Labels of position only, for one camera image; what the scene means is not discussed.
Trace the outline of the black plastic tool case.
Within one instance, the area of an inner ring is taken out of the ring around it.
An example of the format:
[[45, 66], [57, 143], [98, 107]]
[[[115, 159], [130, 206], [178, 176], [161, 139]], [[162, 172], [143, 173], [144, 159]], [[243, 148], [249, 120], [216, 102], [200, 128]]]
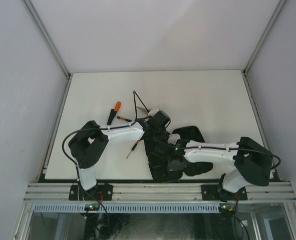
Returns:
[[184, 158], [184, 147], [188, 141], [201, 141], [204, 138], [196, 126], [177, 128], [175, 143], [169, 143], [170, 133], [165, 129], [150, 130], [144, 134], [145, 153], [152, 178], [157, 183], [167, 183], [180, 179], [183, 174], [189, 177], [207, 173], [213, 169], [211, 162], [191, 163]]

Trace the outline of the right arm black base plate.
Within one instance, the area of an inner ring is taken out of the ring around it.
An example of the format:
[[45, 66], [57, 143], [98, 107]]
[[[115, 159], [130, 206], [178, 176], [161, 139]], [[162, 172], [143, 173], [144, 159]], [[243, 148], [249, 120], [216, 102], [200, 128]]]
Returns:
[[241, 188], [237, 193], [231, 193], [223, 191], [219, 193], [217, 184], [203, 184], [201, 186], [202, 199], [204, 201], [236, 201], [237, 199], [241, 201], [248, 200], [247, 192], [245, 187]]

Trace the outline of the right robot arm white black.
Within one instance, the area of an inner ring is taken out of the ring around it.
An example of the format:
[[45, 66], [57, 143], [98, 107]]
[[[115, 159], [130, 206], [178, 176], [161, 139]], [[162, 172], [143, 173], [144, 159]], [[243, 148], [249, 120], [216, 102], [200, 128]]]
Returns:
[[178, 139], [175, 144], [154, 137], [157, 153], [167, 160], [172, 172], [200, 175], [214, 165], [228, 167], [221, 175], [217, 192], [222, 199], [230, 199], [243, 187], [265, 187], [270, 182], [273, 154], [249, 137], [238, 142], [210, 144]]

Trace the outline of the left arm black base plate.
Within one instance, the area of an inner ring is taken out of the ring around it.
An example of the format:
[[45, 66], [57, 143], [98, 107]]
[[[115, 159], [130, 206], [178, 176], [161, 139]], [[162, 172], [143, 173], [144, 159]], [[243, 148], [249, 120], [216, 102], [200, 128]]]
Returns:
[[113, 195], [113, 186], [111, 184], [99, 184], [90, 190], [85, 191], [79, 184], [70, 187], [69, 200], [92, 201], [111, 201]]

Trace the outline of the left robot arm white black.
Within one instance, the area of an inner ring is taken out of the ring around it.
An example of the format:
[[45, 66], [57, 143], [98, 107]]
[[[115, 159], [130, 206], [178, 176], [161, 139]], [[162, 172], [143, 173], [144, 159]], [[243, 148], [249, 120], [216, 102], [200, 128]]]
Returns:
[[126, 141], [141, 141], [152, 137], [158, 130], [165, 130], [171, 118], [159, 110], [153, 115], [137, 118], [121, 125], [98, 125], [94, 120], [87, 122], [80, 130], [71, 133], [68, 147], [71, 161], [77, 169], [80, 195], [92, 200], [97, 195], [95, 164], [105, 149]]

